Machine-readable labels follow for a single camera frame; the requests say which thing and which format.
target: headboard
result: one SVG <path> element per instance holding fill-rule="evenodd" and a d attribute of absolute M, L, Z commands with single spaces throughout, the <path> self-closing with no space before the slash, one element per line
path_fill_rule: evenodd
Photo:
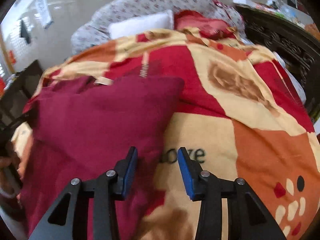
<path fill-rule="evenodd" d="M 247 6 L 236 6 L 243 16 L 248 39 L 276 51 L 305 90 L 311 119 L 320 112 L 320 42 L 297 25 Z"/>

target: patchwork blanket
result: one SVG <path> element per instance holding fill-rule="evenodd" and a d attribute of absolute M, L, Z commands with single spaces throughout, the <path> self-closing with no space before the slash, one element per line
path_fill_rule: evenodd
<path fill-rule="evenodd" d="M 127 75 L 184 79 L 137 239 L 195 236 L 200 202 L 185 192 L 179 147 L 218 178 L 248 181 L 287 239 L 299 239 L 318 210 L 320 146 L 289 77 L 270 50 L 245 46 L 228 31 L 215 41 L 197 28 L 119 38 L 48 69 L 40 80 L 34 98 L 44 86 L 82 75 L 109 84 Z M 223 203 L 223 239 L 226 212 Z"/>

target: metal bolt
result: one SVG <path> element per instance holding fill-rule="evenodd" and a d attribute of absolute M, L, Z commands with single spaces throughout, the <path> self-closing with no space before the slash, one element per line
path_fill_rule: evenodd
<path fill-rule="evenodd" d="M 75 178 L 71 181 L 72 185 L 77 185 L 80 182 L 80 180 L 78 178 Z"/>
<path fill-rule="evenodd" d="M 112 176 L 114 176 L 115 174 L 116 174 L 116 172 L 115 172 L 114 170 L 107 171 L 107 173 L 106 173 L 106 175 L 107 175 L 108 177 L 112 177 Z"/>
<path fill-rule="evenodd" d="M 209 176 L 210 176 L 210 172 L 209 172 L 209 171 L 201 171 L 201 172 L 200 172 L 200 175 L 201 175 L 202 177 L 209 177 Z"/>
<path fill-rule="evenodd" d="M 245 184 L 245 180 L 244 180 L 243 178 L 238 178 L 238 179 L 237 179 L 237 183 L 238 183 L 239 185 L 244 185 L 244 184 Z"/>

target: person's hand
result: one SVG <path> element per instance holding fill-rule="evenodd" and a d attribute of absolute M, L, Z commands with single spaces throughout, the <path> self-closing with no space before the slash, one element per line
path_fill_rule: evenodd
<path fill-rule="evenodd" d="M 20 158 L 17 153 L 13 149 L 13 145 L 11 142 L 8 142 L 6 145 L 6 150 L 8 152 L 9 157 L 0 157 L 0 188 L 8 193 L 13 194 L 14 190 L 12 186 L 7 181 L 7 178 L 4 174 L 3 168 L 8 167 L 11 163 L 18 169 L 20 164 Z"/>

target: maroon pillow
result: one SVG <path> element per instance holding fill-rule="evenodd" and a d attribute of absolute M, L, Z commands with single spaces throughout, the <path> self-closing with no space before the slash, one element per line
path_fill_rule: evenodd
<path fill-rule="evenodd" d="M 111 86 L 81 77 L 45 87 L 32 103 L 34 143 L 21 202 L 29 234 L 73 178 L 93 179 L 138 149 L 132 190 L 116 202 L 122 240 L 132 238 L 153 194 L 153 174 L 163 150 L 163 133 L 175 111 L 183 80 L 127 76 Z M 88 221 L 92 239 L 92 221 Z"/>

